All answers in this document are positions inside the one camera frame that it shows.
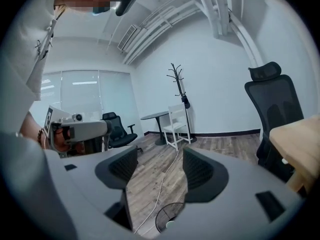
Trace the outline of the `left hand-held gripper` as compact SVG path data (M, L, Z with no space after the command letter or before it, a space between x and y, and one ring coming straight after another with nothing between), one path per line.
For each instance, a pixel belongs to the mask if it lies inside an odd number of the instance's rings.
M83 155L101 152L102 145L108 145L109 136L112 133L112 123L109 120L84 121L80 113L70 114L50 105L46 113L43 130L47 137L49 148L57 153L54 143L54 131L62 128L69 128L70 130L70 139L66 140L66 143L82 143ZM68 152L61 153L59 156L68 158L73 155Z

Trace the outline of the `person's left hand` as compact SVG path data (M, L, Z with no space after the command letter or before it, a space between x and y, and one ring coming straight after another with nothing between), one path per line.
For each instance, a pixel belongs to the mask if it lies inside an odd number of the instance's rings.
M59 154L70 153L71 156L83 155L83 144L77 143L66 143L66 140L71 138L71 132L68 127L59 128L54 131L54 146Z

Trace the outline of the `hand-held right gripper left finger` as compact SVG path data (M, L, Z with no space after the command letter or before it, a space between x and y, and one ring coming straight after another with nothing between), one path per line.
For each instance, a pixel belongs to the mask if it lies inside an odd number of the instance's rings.
M138 149L130 147L101 161L95 167L96 177L110 189L124 190L138 165Z

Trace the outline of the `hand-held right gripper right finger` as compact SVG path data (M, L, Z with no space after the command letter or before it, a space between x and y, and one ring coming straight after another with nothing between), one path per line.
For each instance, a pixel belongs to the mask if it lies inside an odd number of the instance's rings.
M223 164L190 147L183 149L182 167L187 179L186 203L211 202L229 182L229 173Z

